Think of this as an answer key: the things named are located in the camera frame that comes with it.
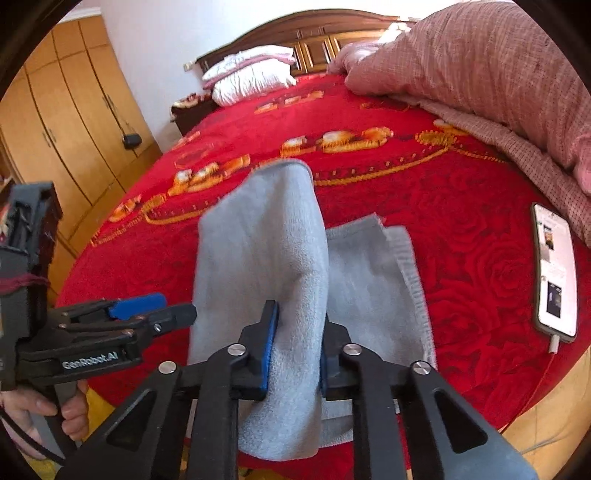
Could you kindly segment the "person's left hand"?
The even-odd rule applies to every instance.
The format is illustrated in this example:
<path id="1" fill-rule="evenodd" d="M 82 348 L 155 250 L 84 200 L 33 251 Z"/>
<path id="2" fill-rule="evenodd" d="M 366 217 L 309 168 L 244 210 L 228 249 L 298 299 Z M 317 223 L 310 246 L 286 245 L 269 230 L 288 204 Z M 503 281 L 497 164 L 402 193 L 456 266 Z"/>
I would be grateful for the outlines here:
<path id="1" fill-rule="evenodd" d="M 61 414 L 64 418 L 61 428 L 73 441 L 81 441 L 89 433 L 87 392 L 87 381 L 79 380 L 75 395 L 61 407 Z M 1 407 L 27 435 L 39 444 L 42 443 L 42 440 L 38 429 L 34 426 L 32 415 L 52 417 L 58 412 L 54 403 L 28 387 L 2 392 Z"/>

